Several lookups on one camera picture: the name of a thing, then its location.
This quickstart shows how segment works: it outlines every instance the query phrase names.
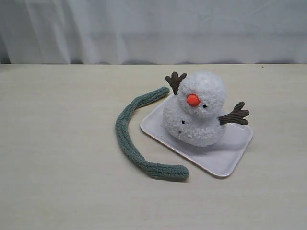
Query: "white fabric backdrop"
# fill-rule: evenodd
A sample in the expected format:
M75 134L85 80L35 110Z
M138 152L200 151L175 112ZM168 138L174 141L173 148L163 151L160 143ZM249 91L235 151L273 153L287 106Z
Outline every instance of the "white fabric backdrop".
M11 63L307 63L307 0L1 0L0 15Z

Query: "light wooden tabletop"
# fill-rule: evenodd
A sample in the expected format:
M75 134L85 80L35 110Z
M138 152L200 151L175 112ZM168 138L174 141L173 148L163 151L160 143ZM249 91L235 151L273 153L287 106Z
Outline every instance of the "light wooden tabletop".
M226 110L246 102L254 138L218 180L140 130L152 162L182 164L186 182L149 178L120 151L115 120L172 71L224 80ZM2 230L305 230L307 65L0 65Z

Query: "orange nose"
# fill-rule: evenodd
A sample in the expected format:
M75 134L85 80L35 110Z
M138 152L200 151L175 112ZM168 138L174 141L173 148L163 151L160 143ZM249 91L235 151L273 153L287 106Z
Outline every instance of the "orange nose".
M198 106L201 103L200 99L195 94L190 94L187 98L187 102L192 107Z

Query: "green chenille scarf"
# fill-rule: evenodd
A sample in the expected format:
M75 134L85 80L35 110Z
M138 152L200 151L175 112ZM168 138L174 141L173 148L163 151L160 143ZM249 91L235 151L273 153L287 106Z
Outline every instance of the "green chenille scarf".
M146 93L135 98L118 116L115 123L117 140L121 150L126 156L146 174L154 179L160 180L185 180L189 176L189 171L183 165L169 165L152 163L140 154L132 143L128 132L128 125L136 109L154 103L167 96L170 90L167 87L161 87L155 91Z

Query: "white tray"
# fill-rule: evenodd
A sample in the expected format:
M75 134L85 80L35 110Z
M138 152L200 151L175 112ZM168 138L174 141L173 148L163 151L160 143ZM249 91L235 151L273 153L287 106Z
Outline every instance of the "white tray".
M141 130L213 176L230 176L253 138L252 129L249 126L230 123L227 124L223 137L214 145L195 147L184 143L172 137L161 126L164 104L172 96L174 95L168 96L142 120Z

